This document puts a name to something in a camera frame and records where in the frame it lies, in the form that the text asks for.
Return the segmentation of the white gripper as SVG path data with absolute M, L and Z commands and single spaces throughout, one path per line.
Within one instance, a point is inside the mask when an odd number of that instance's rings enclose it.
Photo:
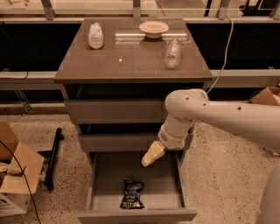
M 158 132 L 158 140 L 154 141 L 142 158 L 142 165 L 147 167 L 161 158 L 167 150 L 181 150 L 185 147 L 187 132 L 172 133 L 163 124 Z

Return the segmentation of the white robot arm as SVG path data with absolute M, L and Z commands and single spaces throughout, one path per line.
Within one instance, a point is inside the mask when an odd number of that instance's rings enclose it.
M 170 92 L 164 107 L 167 116 L 142 158 L 147 167 L 168 150 L 186 145 L 189 129 L 197 121 L 212 125 L 272 152 L 280 150 L 280 108 L 232 101 L 211 101 L 202 89 Z M 280 224 L 280 166 L 271 171 L 254 224 Z

